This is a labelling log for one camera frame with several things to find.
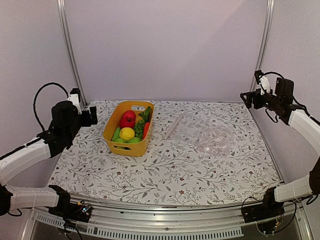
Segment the clear zip top bag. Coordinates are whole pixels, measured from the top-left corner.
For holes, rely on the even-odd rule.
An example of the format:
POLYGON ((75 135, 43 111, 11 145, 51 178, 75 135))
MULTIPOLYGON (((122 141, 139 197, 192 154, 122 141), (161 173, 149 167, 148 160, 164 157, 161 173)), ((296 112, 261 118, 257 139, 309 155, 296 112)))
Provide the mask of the clear zip top bag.
POLYGON ((186 112, 173 122, 164 139, 179 141, 198 152, 226 156, 234 144, 234 131, 225 124, 186 112))

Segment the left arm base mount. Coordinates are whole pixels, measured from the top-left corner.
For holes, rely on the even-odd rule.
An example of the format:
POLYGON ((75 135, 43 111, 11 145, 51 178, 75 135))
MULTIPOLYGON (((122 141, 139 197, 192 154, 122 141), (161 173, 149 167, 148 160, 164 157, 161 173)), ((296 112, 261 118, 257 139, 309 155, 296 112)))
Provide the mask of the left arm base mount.
POLYGON ((57 185, 49 185, 48 187, 58 195, 57 205, 48 208, 48 212, 51 215, 83 223, 89 222, 92 214, 92 205, 90 203, 85 203, 83 200, 78 203, 72 203, 71 196, 66 190, 57 185))

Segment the red toy tomato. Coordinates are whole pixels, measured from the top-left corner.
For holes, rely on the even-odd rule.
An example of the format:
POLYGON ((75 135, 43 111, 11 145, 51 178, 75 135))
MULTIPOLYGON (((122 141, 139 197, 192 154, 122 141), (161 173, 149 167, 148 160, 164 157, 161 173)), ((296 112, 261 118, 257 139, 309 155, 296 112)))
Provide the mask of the red toy tomato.
POLYGON ((121 129, 123 128, 131 128, 133 129, 136 122, 136 114, 133 110, 127 110, 123 113, 120 122, 119 127, 121 129))

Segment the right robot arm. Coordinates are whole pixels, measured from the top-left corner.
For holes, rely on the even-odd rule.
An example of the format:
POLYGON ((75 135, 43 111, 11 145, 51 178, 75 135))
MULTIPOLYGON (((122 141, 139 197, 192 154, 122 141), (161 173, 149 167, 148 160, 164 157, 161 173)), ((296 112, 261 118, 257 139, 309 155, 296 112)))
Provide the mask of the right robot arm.
POLYGON ((253 80, 253 88, 239 89, 281 179, 259 206, 262 218, 278 210, 278 203, 300 202, 320 193, 320 122, 294 99, 294 82, 269 71, 253 80))

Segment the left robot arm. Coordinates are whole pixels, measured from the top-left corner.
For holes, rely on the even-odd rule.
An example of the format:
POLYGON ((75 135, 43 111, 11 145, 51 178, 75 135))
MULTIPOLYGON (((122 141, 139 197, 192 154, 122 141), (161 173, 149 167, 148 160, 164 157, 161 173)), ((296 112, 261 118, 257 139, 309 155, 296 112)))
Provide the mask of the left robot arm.
POLYGON ((82 127, 98 122, 97 108, 81 111, 70 100, 58 102, 51 109, 52 121, 48 130, 32 141, 17 147, 0 158, 0 214, 34 207, 47 207, 62 217, 74 213, 70 194, 57 185, 48 187, 15 187, 9 181, 26 169, 52 159, 73 145, 82 127))

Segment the yellow plastic basket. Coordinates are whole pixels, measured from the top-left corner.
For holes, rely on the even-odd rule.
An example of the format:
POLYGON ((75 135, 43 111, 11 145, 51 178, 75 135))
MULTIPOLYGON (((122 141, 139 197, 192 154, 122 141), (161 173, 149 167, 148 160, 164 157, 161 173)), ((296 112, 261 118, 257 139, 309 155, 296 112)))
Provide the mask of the yellow plastic basket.
POLYGON ((155 110, 155 106, 152 103, 147 101, 124 101, 119 103, 115 108, 115 110, 113 111, 103 131, 103 138, 107 142, 107 145, 109 146, 111 152, 114 154, 131 156, 131 157, 143 156, 147 151, 147 146, 151 139, 154 110, 155 110), (145 109, 148 106, 151 107, 152 110, 149 116, 150 126, 145 139, 142 138, 140 142, 134 143, 134 144, 113 142, 112 141, 113 134, 116 128, 119 127, 119 123, 123 113, 126 111, 134 111, 136 115, 136 119, 135 119, 135 124, 136 124, 139 120, 142 120, 142 118, 139 116, 139 113, 145 111, 145 109))

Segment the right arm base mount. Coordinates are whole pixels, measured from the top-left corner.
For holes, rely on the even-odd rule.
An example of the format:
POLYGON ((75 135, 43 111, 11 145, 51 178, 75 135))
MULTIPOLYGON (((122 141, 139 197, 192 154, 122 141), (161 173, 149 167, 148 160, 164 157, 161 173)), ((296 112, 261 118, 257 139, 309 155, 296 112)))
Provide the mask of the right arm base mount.
POLYGON ((258 201, 257 204, 245 206, 245 202, 249 199, 258 201, 251 196, 243 201, 241 205, 241 214, 244 222, 253 223, 261 221, 261 223, 258 223, 257 229, 262 234, 275 234, 284 217, 284 203, 258 201))

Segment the yellow toy lemon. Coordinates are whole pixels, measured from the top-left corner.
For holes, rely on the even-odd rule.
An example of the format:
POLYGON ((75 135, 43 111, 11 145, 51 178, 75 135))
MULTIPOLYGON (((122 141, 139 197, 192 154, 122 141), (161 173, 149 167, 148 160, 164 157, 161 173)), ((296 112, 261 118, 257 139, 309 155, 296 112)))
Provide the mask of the yellow toy lemon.
POLYGON ((130 139, 135 137, 135 131, 130 127, 124 127, 120 130, 119 137, 129 141, 130 139))

